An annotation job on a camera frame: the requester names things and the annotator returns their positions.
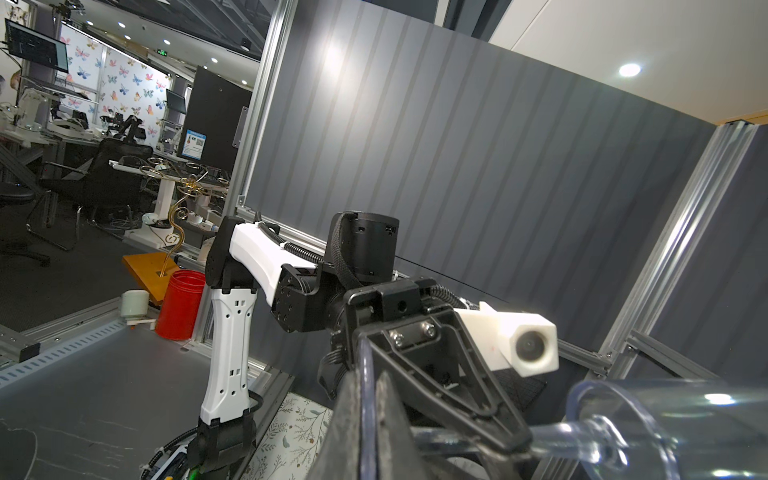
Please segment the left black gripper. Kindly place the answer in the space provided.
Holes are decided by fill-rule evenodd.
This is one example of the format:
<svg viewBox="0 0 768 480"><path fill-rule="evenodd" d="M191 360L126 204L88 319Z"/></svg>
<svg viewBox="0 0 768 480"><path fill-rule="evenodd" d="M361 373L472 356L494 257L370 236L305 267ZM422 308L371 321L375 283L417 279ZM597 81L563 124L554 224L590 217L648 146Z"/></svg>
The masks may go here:
<svg viewBox="0 0 768 480"><path fill-rule="evenodd" d="M366 285L335 308L335 362L360 364L359 341L372 347L402 402L494 453L518 453L532 440L522 414L480 356L456 312L456 295L427 278Z"/></svg>

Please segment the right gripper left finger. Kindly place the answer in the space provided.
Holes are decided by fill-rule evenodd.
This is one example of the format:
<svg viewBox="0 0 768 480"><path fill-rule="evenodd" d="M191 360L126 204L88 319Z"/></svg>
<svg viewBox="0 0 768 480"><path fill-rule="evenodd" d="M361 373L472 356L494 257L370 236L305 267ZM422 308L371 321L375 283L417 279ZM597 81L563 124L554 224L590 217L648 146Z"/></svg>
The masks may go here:
<svg viewBox="0 0 768 480"><path fill-rule="evenodd" d="M375 478L375 373L368 339L358 342L357 360L342 380L326 438L307 479Z"/></svg>

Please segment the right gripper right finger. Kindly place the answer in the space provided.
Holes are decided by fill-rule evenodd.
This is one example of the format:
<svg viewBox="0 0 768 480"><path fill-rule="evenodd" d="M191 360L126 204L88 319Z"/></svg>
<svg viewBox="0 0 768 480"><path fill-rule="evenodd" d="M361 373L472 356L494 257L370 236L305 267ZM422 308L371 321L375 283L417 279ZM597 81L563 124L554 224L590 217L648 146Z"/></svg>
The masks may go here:
<svg viewBox="0 0 768 480"><path fill-rule="evenodd" d="M391 376L376 381L376 465L379 479L438 479L419 453L406 411Z"/></svg>

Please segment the wine glass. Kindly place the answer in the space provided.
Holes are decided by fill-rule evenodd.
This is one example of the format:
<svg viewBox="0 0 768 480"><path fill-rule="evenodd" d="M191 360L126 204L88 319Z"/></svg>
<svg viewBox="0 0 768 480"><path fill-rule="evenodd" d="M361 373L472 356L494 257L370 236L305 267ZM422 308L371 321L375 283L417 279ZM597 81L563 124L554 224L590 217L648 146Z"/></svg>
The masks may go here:
<svg viewBox="0 0 768 480"><path fill-rule="evenodd" d="M584 381L563 421L530 426L518 453L494 453L403 402L419 453L477 456L490 477L517 463L572 460L593 479L763 479L767 391L717 380Z"/></svg>

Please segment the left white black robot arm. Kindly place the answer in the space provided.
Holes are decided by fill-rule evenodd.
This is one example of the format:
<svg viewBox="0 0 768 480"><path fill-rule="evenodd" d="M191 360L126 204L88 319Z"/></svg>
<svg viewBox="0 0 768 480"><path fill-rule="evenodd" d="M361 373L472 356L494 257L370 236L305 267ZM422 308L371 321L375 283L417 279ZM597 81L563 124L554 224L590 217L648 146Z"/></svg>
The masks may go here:
<svg viewBox="0 0 768 480"><path fill-rule="evenodd" d="M497 465L528 448L530 427L471 336L476 308L433 279L398 278L398 230L392 217L341 212L317 254L274 224L223 220L205 269L213 346L190 478L227 479L256 449L263 401L247 369L252 323L263 310L286 332L330 335L319 375L336 407L314 476L426 477L411 431L422 420Z"/></svg>

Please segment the floral table mat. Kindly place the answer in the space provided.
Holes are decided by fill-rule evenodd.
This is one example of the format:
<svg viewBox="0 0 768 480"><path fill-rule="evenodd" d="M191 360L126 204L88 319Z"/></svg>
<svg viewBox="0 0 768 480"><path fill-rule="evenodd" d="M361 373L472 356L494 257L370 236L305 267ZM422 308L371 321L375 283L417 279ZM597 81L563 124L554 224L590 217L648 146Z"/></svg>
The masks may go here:
<svg viewBox="0 0 768 480"><path fill-rule="evenodd" d="M289 393L241 479L305 479L318 458L333 410Z"/></svg>

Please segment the red cylindrical container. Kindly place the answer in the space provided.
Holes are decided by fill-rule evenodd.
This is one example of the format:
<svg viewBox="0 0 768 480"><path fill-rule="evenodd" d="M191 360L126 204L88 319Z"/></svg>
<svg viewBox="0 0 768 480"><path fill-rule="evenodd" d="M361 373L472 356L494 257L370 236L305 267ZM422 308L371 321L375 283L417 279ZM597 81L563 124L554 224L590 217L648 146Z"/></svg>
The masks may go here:
<svg viewBox="0 0 768 480"><path fill-rule="evenodd" d="M192 337L205 285L202 272L181 269L172 274L155 324L160 337L173 341Z"/></svg>

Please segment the pale green cup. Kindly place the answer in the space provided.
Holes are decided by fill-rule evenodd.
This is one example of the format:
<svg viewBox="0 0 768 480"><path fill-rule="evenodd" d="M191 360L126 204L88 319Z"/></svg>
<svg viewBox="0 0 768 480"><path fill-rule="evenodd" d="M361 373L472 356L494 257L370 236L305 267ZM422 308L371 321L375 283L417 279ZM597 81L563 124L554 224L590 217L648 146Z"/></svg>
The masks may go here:
<svg viewBox="0 0 768 480"><path fill-rule="evenodd" d="M120 297L120 316L127 320L143 319L149 310L149 292L143 289L125 291Z"/></svg>

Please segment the orange wooden board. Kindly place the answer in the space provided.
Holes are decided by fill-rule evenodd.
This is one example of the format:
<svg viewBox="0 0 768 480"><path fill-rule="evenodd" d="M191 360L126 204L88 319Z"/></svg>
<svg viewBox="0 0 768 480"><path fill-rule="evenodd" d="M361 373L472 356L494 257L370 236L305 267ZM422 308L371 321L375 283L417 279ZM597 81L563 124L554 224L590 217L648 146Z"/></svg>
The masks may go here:
<svg viewBox="0 0 768 480"><path fill-rule="evenodd" d="M171 276L180 269L164 252L126 255L122 263L154 306L162 305Z"/></svg>

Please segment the gold spiral stand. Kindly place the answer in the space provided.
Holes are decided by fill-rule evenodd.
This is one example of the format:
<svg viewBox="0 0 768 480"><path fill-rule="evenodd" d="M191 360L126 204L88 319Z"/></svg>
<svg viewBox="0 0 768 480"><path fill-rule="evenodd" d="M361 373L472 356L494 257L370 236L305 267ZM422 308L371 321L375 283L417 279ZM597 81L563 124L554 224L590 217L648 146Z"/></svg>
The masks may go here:
<svg viewBox="0 0 768 480"><path fill-rule="evenodd" d="M187 207L187 201L192 199L194 203L197 203L200 198L210 200L212 196L211 190L205 187L201 182L206 176L207 174L202 174L201 176L192 174L177 181L176 190L180 194L180 198L170 207L168 221L173 232L178 235L178 239L166 254L158 272L159 277L169 276L171 261L185 243L185 231L179 224L179 221L186 220L189 216L190 209Z"/></svg>

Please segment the black office chair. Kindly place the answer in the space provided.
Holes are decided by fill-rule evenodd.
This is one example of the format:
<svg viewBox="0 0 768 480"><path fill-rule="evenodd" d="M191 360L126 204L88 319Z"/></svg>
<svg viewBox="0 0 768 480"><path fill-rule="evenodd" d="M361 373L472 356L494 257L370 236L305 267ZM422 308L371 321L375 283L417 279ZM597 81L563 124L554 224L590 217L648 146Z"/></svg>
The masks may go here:
<svg viewBox="0 0 768 480"><path fill-rule="evenodd" d="M43 194L34 203L26 218L27 232L65 252L73 250L80 240L80 226L85 213L94 212L101 207L132 209L139 203L141 176L117 170L111 163L125 159L142 163L149 160L153 154L153 148L148 145L107 138L99 143L91 163L85 169L52 161L44 162L44 172L38 179ZM54 178L46 175L45 172L49 170L63 170L69 175L77 174L79 177ZM53 197L67 200L76 207L74 237L69 245L64 245L45 234L47 229L54 227L56 218L56 210L52 207Z"/></svg>

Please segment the wall mounted monitor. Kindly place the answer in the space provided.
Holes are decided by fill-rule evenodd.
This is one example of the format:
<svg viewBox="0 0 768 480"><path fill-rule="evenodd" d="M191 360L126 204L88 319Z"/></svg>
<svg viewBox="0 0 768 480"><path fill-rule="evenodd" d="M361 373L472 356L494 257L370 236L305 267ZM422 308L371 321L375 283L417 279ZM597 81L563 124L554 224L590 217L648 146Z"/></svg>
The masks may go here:
<svg viewBox="0 0 768 480"><path fill-rule="evenodd" d="M5 19L4 22L5 43L11 56L28 60L58 72L69 72L66 43L43 35L10 19Z"/></svg>

